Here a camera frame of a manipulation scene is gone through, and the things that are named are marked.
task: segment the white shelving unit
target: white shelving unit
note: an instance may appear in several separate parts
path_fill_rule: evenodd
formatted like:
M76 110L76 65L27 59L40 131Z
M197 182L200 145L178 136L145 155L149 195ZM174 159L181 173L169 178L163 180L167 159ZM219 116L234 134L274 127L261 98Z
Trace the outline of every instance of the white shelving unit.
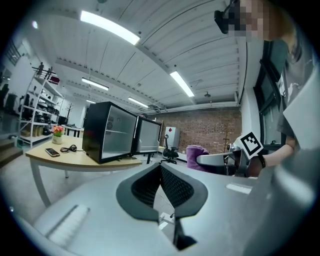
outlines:
M34 82L36 84L37 90L38 90L38 88L40 88L39 92L33 91L33 87L34 87L33 83ZM44 89L47 90L48 92L50 92L54 96L53 99L49 99L45 95L42 94L42 91ZM28 124L31 124L30 136L22 136L20 134L19 138L20 138L20 140L23 140L25 143L30 144L30 147L32 148L33 143L47 139L47 138L51 138L53 136L52 133L49 135L32 136L34 126L48 126L49 125L49 124L43 123L43 122L35 122L36 112L51 115L51 116L56 116L57 117L56 120L59 119L59 115L57 115L57 114L52 114L50 112L37 109L37 105L38 105L39 100L40 99L43 100L46 104L48 104L50 106L58 106L59 112L60 112L64 97L60 92L57 91L57 89L52 84L49 83L48 80L36 77L36 72L34 73L32 81L30 82L30 84L26 90L24 100L26 100L27 94L30 95L30 100L33 99L34 106L27 106L27 105L25 105L25 102L23 102L23 105L22 105L22 108L20 111L19 128L20 128L20 132L21 132ZM58 101L59 99L62 100L60 106L57 104L57 102L55 102L55 101ZM32 110L31 120L22 120L22 113L23 113L24 109Z

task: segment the black mini fridge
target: black mini fridge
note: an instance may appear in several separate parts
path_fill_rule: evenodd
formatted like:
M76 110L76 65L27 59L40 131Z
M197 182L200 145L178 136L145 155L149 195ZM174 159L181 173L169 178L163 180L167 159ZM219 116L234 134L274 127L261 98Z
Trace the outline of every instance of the black mini fridge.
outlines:
M132 144L134 155L157 153L160 143L161 123L138 117Z
M138 118L112 102L91 104L82 149L100 164L124 156L157 152L160 130L161 123Z

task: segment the wooden table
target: wooden table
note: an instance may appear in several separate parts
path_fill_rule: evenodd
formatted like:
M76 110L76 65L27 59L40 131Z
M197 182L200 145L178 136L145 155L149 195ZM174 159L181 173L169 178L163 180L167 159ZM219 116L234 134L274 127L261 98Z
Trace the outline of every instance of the wooden table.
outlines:
M69 127L66 125L62 125L62 127L64 127L64 135L68 135L69 136L69 132L73 131L73 137L78 137L80 136L80 132L83 132L84 129L83 128L74 128L74 127Z
M65 177L68 178L67 171L73 172L113 172L128 169L142 164L142 161L135 157L123 157L121 160L115 160L103 164L99 164L89 156L85 151L77 151L68 153L60 152L60 148L69 148L72 144L76 145L77 150L82 150L82 138L62 136L62 144L54 144L51 141L43 143L25 153L30 158L30 164L35 185L38 189L40 197L46 207L50 206L50 200L46 193L43 181L40 175L39 166L50 167L54 169L64 170ZM45 149L52 148L60 153L58 157L51 157Z

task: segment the ceiling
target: ceiling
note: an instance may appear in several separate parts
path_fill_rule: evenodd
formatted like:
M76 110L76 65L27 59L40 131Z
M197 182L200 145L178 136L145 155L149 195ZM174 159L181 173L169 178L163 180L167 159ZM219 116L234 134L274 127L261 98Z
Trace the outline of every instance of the ceiling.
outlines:
M128 97L148 105L147 113L154 108L234 102L245 82L247 44L245 38L222 34L216 25L214 11L226 6L224 0L48 1L34 15L39 29L28 39L33 45L41 36L42 44L35 48L47 54L67 95L112 100L135 113L146 108ZM82 10L118 23L140 40L132 45L80 21ZM194 97L170 76L174 71ZM96 90L82 77L109 90Z

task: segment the vr headset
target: vr headset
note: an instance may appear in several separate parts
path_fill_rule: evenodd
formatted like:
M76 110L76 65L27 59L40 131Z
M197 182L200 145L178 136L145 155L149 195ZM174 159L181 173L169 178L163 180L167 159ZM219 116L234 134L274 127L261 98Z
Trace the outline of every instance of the vr headset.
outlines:
M214 21L223 34L228 34L230 25L235 31L246 30L246 25L240 24L240 0L230 0L224 11L216 10Z

